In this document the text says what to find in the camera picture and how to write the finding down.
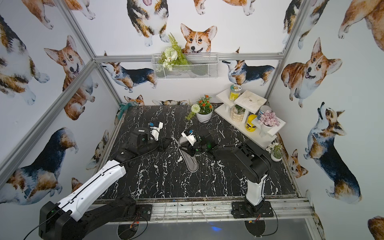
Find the grey canvas sneaker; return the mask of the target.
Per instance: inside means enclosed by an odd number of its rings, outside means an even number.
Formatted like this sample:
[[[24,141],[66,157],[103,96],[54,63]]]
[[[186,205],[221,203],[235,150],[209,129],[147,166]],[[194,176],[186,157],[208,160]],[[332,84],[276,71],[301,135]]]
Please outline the grey canvas sneaker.
[[[195,173],[199,169],[199,162],[196,160],[196,157],[191,157],[188,153],[188,148],[190,147],[190,143],[185,137],[180,137],[179,142],[178,142],[178,149],[179,152],[181,153],[181,156],[183,160],[185,161],[187,165],[187,169],[191,173]]]

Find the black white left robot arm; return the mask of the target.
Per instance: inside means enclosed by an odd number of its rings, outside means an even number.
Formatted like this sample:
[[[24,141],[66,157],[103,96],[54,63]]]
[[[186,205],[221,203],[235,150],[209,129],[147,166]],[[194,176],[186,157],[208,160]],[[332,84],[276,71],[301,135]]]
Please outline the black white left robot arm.
[[[36,226],[43,240],[82,240],[86,235],[106,223],[127,217],[133,221],[140,218],[137,202],[129,196],[89,210],[89,207],[113,183],[126,173],[133,161],[148,154],[163,151],[170,140],[161,137],[163,124],[150,124],[136,128],[129,141],[87,182],[67,197],[54,204],[48,202],[40,211],[40,223]]]

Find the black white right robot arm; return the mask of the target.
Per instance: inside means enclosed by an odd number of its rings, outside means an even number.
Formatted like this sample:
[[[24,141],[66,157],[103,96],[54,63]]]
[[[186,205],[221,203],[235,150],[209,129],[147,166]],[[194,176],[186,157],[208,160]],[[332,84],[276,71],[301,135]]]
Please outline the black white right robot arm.
[[[265,198],[265,182],[272,164],[263,154],[257,153],[257,145],[250,140],[234,145],[220,145],[211,134],[198,136],[192,130],[183,132],[182,136],[187,142],[180,144],[180,147],[191,158],[196,154],[204,154],[213,161],[235,162],[248,181],[246,202],[252,207],[261,204]]]

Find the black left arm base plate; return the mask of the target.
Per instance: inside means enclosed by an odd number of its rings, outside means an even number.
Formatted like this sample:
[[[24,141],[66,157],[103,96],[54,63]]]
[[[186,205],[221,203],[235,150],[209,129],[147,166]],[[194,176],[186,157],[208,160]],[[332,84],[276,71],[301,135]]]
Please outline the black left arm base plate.
[[[153,205],[150,204],[138,204],[135,206],[126,207],[122,214],[118,215],[117,219],[112,220],[113,222],[136,222],[142,217],[146,220],[151,219]]]

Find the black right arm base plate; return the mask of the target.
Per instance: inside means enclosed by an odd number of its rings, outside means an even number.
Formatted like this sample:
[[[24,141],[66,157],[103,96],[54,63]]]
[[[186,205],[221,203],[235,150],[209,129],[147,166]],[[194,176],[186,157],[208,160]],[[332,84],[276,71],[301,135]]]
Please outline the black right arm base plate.
[[[272,210],[271,202],[262,201],[258,205],[253,206],[251,203],[232,202],[231,214],[235,219],[253,218],[272,218],[274,212]]]

